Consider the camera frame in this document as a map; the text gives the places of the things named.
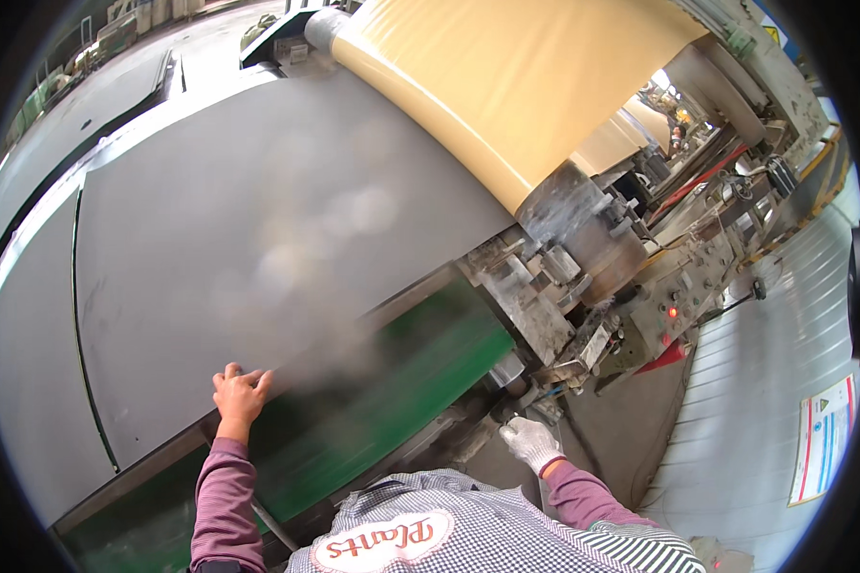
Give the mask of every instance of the purple long sleeve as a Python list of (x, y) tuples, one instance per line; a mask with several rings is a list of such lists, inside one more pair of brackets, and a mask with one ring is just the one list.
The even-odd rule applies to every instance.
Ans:
[(545, 478), (551, 495), (548, 503), (558, 508), (560, 521), (575, 529), (588, 529), (596, 521), (618, 525), (639, 524), (659, 527), (655, 522), (624, 509), (605, 484), (570, 462), (559, 462)]
[(248, 448), (228, 437), (215, 439), (194, 491), (198, 513), (192, 571), (206, 561), (238, 561), (255, 573), (265, 573), (261, 534), (252, 512), (254, 487), (255, 467), (248, 461)]

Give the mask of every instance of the concrete floor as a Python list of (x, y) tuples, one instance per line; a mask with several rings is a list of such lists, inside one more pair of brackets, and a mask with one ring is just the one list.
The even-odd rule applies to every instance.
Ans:
[[(656, 474), (685, 395), (689, 371), (690, 357), (633, 376), (600, 397), (591, 388), (581, 396), (568, 396), (573, 417), (602, 467), (605, 484), (628, 509), (637, 508)], [(559, 427), (568, 460), (593, 471), (592, 460), (574, 438), (568, 420), (562, 419)], [(535, 475), (510, 454), (499, 435), (494, 435), (464, 469), (494, 487), (522, 486), (526, 498), (537, 501)]]

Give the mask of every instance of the red pipe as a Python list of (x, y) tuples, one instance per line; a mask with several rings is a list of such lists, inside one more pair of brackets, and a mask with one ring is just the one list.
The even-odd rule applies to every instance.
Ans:
[(680, 361), (681, 359), (688, 356), (688, 350), (685, 348), (685, 345), (681, 344), (681, 340), (676, 338), (675, 341), (668, 345), (668, 348), (665, 352), (659, 355), (659, 358), (652, 362), (647, 362), (644, 364), (641, 369), (634, 374), (641, 374), (643, 372), (654, 371), (657, 368), (661, 368), (666, 364), (671, 364), (673, 362)]
[(748, 145), (746, 145), (745, 143), (742, 143), (739, 145), (739, 147), (735, 148), (732, 153), (727, 155), (726, 159), (720, 161), (719, 163), (717, 163), (716, 165), (711, 167), (711, 169), (709, 171), (706, 171), (703, 175), (701, 175), (697, 179), (690, 181), (690, 182), (687, 182), (684, 185), (682, 185), (675, 193), (673, 193), (672, 195), (667, 197), (666, 200), (662, 202), (662, 205), (660, 205), (659, 208), (656, 210), (656, 212), (654, 212), (650, 216), (650, 220), (647, 222), (647, 224), (653, 224), (653, 222), (656, 221), (656, 218), (659, 216), (659, 214), (661, 212), (664, 212), (666, 209), (669, 209), (673, 204), (678, 202), (679, 199), (681, 199), (682, 197), (687, 195), (688, 191), (691, 191), (692, 189), (694, 189), (695, 187), (697, 187), (701, 183), (710, 179), (711, 176), (714, 173), (721, 170), (723, 168), (723, 166), (726, 165), (726, 163), (729, 163), (729, 161), (731, 159), (742, 155), (742, 153), (744, 153), (745, 151), (748, 151)]

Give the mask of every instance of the roller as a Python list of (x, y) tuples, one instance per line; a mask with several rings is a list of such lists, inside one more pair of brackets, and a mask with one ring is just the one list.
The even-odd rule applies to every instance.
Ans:
[(666, 75), (673, 84), (694, 96), (704, 111), (710, 114), (719, 111), (746, 145), (756, 146), (767, 135), (764, 124), (745, 98), (694, 46), (678, 52), (666, 66)]
[(373, 0), (352, 17), (323, 9), (305, 29), (440, 141), (539, 246), (563, 246), (592, 277), (584, 304), (630, 281), (646, 253), (568, 159), (706, 33), (667, 0), (541, 0), (534, 10), (521, 0)]

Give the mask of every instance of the metal rod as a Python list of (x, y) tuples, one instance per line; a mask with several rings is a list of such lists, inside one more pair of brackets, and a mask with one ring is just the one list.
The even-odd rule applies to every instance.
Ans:
[(268, 527), (268, 529), (274, 533), (277, 538), (287, 546), (290, 551), (297, 551), (300, 547), (296, 544), (295, 541), (290, 539), (290, 536), (287, 535), (287, 532), (283, 531), (283, 528), (277, 523), (277, 520), (271, 517), (268, 510), (264, 509), (264, 506), (252, 496), (252, 509), (255, 510), (255, 513), (258, 514), (258, 518), (264, 522), (264, 525)]

